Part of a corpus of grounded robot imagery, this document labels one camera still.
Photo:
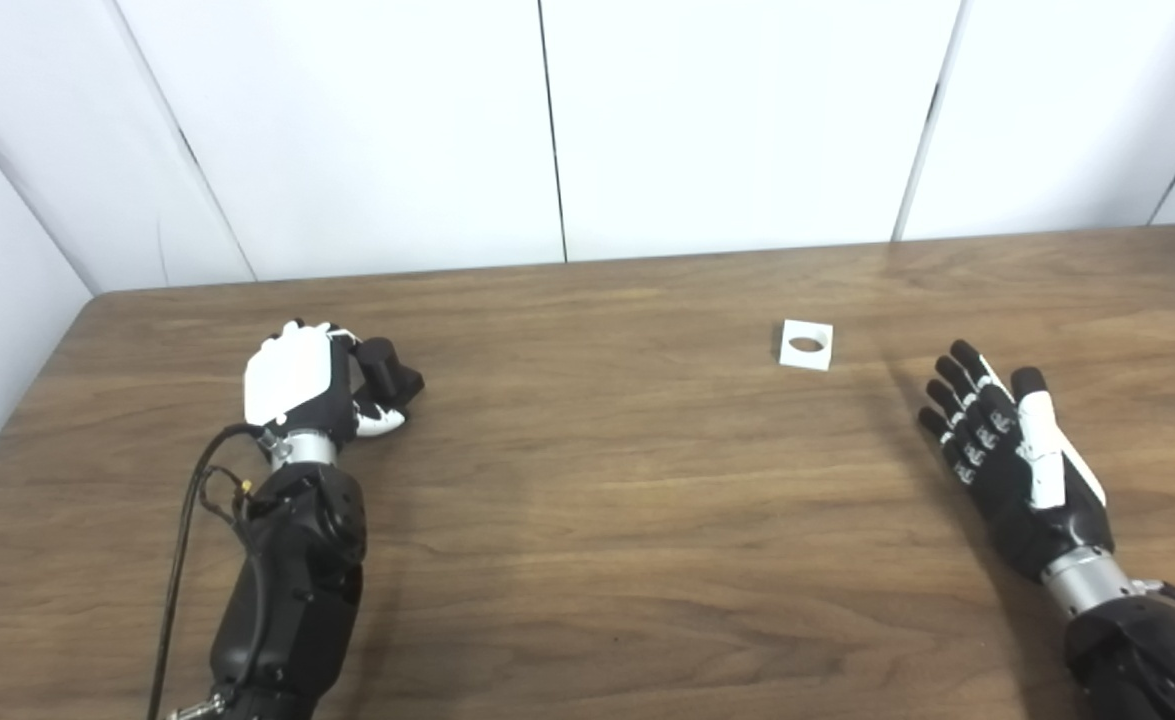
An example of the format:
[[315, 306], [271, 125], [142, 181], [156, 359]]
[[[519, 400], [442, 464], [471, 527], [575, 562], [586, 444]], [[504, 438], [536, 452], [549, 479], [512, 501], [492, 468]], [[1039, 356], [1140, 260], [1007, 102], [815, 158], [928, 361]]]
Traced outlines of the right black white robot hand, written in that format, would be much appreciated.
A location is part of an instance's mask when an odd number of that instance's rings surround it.
[[934, 369], [916, 419], [1000, 559], [1038, 583], [1073, 551], [1116, 551], [1102, 483], [1059, 424], [1045, 375], [1022, 366], [1003, 383], [966, 339]]

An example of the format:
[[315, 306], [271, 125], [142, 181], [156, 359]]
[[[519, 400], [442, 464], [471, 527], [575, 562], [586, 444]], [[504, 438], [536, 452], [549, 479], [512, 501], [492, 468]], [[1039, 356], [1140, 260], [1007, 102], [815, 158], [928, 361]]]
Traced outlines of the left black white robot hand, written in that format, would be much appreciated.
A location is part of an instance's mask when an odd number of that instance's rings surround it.
[[277, 437], [317, 433], [340, 448], [404, 428], [403, 410], [354, 391], [351, 364], [363, 346], [357, 334], [334, 323], [290, 319], [248, 359], [243, 420]]

